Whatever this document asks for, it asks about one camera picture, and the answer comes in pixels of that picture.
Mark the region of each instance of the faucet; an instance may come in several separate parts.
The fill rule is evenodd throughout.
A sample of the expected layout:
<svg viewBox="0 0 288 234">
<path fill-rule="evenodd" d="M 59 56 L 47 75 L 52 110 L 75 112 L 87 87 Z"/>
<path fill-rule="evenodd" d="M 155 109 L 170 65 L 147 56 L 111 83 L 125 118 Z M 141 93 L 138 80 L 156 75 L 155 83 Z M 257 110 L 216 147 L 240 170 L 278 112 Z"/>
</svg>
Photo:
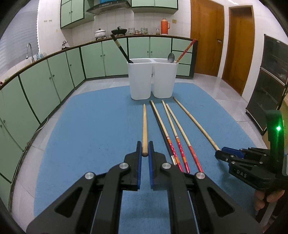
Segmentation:
<svg viewBox="0 0 288 234">
<path fill-rule="evenodd" d="M 34 58 L 33 58 L 33 52 L 32 52 L 32 46 L 30 43 L 27 44 L 27 54 L 26 54 L 26 59 L 28 59 L 28 46 L 30 45 L 30 50 L 31 50 L 31 57 L 32 57 L 32 62 L 35 62 Z"/>
</svg>

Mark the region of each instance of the blue rug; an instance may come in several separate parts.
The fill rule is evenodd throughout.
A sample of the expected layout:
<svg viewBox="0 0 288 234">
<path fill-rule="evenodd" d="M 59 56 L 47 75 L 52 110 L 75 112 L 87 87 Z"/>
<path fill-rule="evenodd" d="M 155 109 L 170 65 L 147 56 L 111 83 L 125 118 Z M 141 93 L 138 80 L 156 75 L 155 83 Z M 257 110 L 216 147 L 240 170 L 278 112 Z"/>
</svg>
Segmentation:
<svg viewBox="0 0 288 234">
<path fill-rule="evenodd" d="M 176 83 L 173 96 L 197 119 L 219 148 L 255 146 L 235 120 L 196 85 Z M 161 100 L 153 96 L 151 99 L 180 155 Z M 212 145 L 172 98 L 165 102 L 182 125 L 204 172 L 253 215 L 254 190 L 231 176 L 227 163 L 215 159 Z M 49 139 L 37 180 L 35 216 L 86 172 L 107 172 L 123 162 L 126 154 L 136 150 L 137 141 L 142 140 L 143 103 L 147 107 L 148 140 L 153 141 L 155 151 L 164 153 L 170 162 L 149 100 L 132 100 L 129 86 L 76 95 L 66 105 Z M 178 129 L 177 132 L 194 174 L 197 168 Z M 119 234 L 135 232 L 170 233 L 167 193 L 150 189 L 148 158 L 142 158 L 140 190 L 123 192 Z"/>
</svg>

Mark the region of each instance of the orange thermos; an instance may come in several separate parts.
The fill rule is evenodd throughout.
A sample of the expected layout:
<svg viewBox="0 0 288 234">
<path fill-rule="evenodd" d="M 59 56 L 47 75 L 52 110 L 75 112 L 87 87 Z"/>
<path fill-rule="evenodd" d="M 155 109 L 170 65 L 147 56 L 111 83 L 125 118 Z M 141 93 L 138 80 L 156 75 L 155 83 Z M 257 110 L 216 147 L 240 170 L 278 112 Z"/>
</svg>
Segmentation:
<svg viewBox="0 0 288 234">
<path fill-rule="evenodd" d="M 161 35 L 168 35 L 168 29 L 170 28 L 170 23 L 168 23 L 166 18 L 161 20 Z"/>
</svg>

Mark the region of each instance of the window blind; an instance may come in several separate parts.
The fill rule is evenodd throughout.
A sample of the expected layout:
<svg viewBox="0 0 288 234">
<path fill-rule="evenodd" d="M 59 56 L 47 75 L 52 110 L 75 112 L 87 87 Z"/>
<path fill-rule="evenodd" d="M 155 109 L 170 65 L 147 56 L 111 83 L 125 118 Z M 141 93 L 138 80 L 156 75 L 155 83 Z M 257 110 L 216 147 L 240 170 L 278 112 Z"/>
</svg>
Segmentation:
<svg viewBox="0 0 288 234">
<path fill-rule="evenodd" d="M 0 76 L 25 60 L 27 43 L 37 54 L 37 11 L 39 0 L 31 0 L 13 18 L 0 39 Z"/>
</svg>

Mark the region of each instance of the human hand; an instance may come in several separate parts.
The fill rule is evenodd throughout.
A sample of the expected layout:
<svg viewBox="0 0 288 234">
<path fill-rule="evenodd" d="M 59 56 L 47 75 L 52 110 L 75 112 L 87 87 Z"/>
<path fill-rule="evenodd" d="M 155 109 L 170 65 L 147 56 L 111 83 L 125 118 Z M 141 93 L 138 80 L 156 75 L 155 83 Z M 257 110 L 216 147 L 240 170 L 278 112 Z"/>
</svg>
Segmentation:
<svg viewBox="0 0 288 234">
<path fill-rule="evenodd" d="M 280 197 L 283 196 L 284 192 L 285 192 L 284 190 L 274 191 L 269 196 L 267 196 L 267 199 L 266 199 L 267 202 L 278 201 Z M 264 201 L 265 193 L 261 191 L 255 191 L 255 197 L 256 197 L 256 201 L 255 201 L 254 207 L 256 211 L 259 211 L 260 209 L 263 209 L 265 206 L 265 201 Z"/>
</svg>

